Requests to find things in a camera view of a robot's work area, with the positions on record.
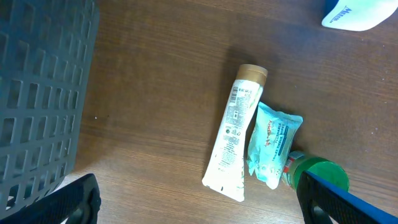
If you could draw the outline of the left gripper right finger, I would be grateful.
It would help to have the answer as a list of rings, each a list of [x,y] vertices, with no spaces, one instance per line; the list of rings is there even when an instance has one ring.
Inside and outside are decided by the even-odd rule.
[[[296,193],[305,223],[397,223],[397,217],[308,171]]]

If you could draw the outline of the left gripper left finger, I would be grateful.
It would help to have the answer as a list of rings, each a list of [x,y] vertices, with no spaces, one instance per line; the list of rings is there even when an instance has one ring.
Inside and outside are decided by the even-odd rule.
[[[94,174],[86,174],[38,202],[3,218],[1,224],[96,224],[101,206]]]

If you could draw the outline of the green lid jar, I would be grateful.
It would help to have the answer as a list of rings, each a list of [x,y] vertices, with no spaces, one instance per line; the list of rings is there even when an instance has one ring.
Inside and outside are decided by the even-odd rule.
[[[340,165],[303,151],[289,153],[282,170],[281,179],[286,185],[296,190],[300,176],[305,171],[309,171],[347,192],[349,191],[349,177]]]

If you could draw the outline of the teal wet wipes pack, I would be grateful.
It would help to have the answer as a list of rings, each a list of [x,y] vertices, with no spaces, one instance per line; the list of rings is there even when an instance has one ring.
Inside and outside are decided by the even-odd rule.
[[[299,115],[275,111],[260,102],[248,146],[249,173],[274,190],[282,176],[295,133],[303,123]]]

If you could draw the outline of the white tube with tan cap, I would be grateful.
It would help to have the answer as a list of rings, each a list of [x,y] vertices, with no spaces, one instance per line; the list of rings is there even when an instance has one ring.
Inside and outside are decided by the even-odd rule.
[[[239,66],[202,184],[237,202],[244,200],[246,131],[266,83],[267,70]]]

